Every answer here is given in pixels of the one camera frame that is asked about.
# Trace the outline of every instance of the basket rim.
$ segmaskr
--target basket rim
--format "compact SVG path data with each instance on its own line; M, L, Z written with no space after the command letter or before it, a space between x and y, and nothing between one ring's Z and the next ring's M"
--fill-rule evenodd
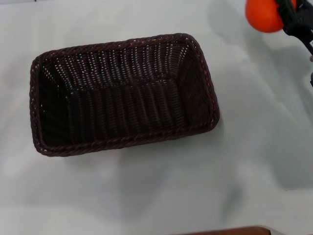
M160 43L168 43L174 41L187 41L190 46L194 48L196 51L198 58L200 60L201 68L204 73L204 77L206 80L206 93L210 96L212 101L212 108L210 110L211 117L207 122L201 123L199 125L190 126L188 128L178 128L174 130L163 130L159 132L152 133L142 133L135 136L126 136L126 137L118 137L110 140L102 140L102 141L93 141L86 142L80 144L68 144L62 146L48 146L42 135L41 128L41 120L39 114L39 71L41 69L41 65L43 61L47 61L48 59L58 58L59 56L69 56L73 54L82 54L82 53L93 53L99 51L106 50L115 50L115 49L125 49L125 48L134 48L134 47L142 47L142 46L153 46ZM186 136L191 135L193 133L201 133L200 129L205 129L205 131L209 131L213 129L219 121L220 112L219 106L217 103L217 98L214 92L213 83L211 80L210 72L205 61L205 57L203 51L200 48L200 45L189 34L185 33L176 33L176 34L166 34L166 35L157 35L154 37L145 37L145 38L136 38L136 39L128 39L126 41L118 41L118 42L108 42L101 44L91 44L85 46L75 46L75 47L67 47L59 50L51 50L45 52L36 57L33 61L30 69L30 92L29 92L30 102L30 121L31 121L31 129L33 135L33 142L35 148L38 152L47 156L69 156L69 155L77 155L88 153L90 148L95 149L96 151L105 150L109 146L111 148L118 148L119 146L124 147L127 143L138 141L142 139L148 139L155 136L164 136L164 139L169 136Z

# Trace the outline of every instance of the wicker basket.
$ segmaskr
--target wicker basket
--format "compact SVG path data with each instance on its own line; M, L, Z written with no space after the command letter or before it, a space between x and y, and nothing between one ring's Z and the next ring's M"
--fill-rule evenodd
M187 34L46 52L30 74L33 141L47 156L177 139L220 117L203 52Z

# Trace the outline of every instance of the orange object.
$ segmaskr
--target orange object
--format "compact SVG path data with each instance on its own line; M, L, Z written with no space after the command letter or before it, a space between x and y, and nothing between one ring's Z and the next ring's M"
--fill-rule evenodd
M283 29L284 24L277 12L275 0L247 0L246 18L256 30L273 33Z

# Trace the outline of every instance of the basket bottom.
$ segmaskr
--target basket bottom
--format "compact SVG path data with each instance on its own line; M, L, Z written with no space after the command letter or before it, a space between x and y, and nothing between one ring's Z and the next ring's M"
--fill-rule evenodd
M67 98L72 143L187 127L174 79L78 91Z

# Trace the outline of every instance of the tabletop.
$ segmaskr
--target tabletop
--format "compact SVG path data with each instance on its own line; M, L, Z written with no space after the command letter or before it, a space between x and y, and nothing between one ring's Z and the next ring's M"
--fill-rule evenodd
M313 64L262 34L245 0L47 0L0 5L0 231L168 235L267 226L313 233ZM36 152L29 69L64 47L188 33L221 120L176 141L68 158Z

